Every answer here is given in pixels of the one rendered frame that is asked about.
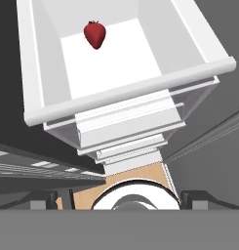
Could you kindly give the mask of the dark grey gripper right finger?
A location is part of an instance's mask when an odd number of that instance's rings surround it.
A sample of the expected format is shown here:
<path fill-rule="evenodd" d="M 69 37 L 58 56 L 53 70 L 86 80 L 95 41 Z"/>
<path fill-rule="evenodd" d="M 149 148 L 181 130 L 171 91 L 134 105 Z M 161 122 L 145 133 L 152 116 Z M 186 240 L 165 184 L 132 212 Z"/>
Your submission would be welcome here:
<path fill-rule="evenodd" d="M 205 190 L 183 190 L 180 208 L 187 210 L 237 209 L 239 206 L 219 200 Z"/>

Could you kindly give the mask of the white round object black rim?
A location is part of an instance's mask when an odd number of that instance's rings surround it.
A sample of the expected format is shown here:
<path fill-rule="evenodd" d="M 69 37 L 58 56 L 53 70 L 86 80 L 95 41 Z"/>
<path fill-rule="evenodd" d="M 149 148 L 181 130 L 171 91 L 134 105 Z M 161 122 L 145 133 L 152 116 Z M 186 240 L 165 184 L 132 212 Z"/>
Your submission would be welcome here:
<path fill-rule="evenodd" d="M 163 185 L 149 180 L 129 180 L 104 191 L 92 210 L 117 209 L 179 210 L 179 199 Z"/>

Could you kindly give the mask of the white fridge interior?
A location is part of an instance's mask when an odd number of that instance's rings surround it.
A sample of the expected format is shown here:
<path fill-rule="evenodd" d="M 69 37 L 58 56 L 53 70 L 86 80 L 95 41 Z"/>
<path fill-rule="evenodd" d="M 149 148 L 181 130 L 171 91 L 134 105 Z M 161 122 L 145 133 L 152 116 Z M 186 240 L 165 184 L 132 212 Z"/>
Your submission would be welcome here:
<path fill-rule="evenodd" d="M 127 100 L 124 100 L 122 102 L 134 100 L 136 98 L 140 98 L 143 96 L 146 96 L 146 95 L 138 96 L 138 97 L 135 97 L 132 99 L 127 99 Z M 99 106 L 97 108 L 103 108 L 103 107 L 106 107 L 109 105 L 115 105 L 115 104 L 119 104 L 122 102 L 108 104 L 108 105 L 104 105 L 104 106 Z M 81 111 L 81 112 L 78 112 L 76 114 L 91 111 L 93 109 Z M 97 162 L 94 158 L 92 158 L 92 157 L 91 158 L 96 163 L 103 166 L 106 175 L 113 175 L 116 173 L 120 173 L 120 172 L 124 172 L 124 171 L 130 170 L 130 169 L 134 169 L 134 168 L 137 168 L 137 167 L 140 167 L 143 165 L 148 165 L 151 163 L 161 161 L 162 156 L 161 156 L 160 150 L 162 147 L 163 146 L 160 146 L 157 148 L 146 147 L 142 150 L 135 150 L 135 151 L 132 151 L 130 153 L 120 154 L 120 155 L 117 155 L 115 157 L 105 158 L 102 162 Z"/>

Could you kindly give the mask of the red strawberry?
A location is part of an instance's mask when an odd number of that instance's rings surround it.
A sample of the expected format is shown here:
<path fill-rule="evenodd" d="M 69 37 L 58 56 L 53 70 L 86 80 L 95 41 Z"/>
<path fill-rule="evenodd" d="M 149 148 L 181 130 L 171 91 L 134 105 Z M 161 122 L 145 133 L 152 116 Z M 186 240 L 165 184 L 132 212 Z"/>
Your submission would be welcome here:
<path fill-rule="evenodd" d="M 84 27 L 84 35 L 90 45 L 98 50 L 105 39 L 106 29 L 98 21 L 89 21 Z"/>

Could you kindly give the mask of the clear fridge drawer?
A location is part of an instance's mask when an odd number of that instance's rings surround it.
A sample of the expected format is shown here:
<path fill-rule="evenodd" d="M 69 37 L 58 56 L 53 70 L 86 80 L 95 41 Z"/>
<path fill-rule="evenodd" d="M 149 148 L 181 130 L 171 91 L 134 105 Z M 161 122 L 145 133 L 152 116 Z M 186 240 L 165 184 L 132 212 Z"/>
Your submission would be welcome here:
<path fill-rule="evenodd" d="M 155 92 L 43 124 L 44 130 L 97 162 L 168 143 L 219 84 L 217 77 Z"/>

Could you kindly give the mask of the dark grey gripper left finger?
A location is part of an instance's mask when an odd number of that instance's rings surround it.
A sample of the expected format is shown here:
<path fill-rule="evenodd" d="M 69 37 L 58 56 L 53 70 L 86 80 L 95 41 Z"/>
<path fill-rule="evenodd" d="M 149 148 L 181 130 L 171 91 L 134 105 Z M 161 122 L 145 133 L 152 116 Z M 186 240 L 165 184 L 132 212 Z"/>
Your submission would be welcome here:
<path fill-rule="evenodd" d="M 34 190 L 19 200 L 0 205 L 0 210 L 56 210 L 58 208 L 57 199 L 58 193 L 55 190 Z"/>

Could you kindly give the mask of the white fridge shelf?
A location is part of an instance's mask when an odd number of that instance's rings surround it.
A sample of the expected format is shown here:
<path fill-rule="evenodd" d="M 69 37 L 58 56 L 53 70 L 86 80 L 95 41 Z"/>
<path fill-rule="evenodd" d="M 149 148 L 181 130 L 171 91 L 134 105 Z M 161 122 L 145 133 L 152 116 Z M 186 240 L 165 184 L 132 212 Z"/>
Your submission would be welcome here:
<path fill-rule="evenodd" d="M 195 0 L 16 0 L 29 126 L 231 72 Z M 96 50 L 84 27 L 106 29 Z"/>

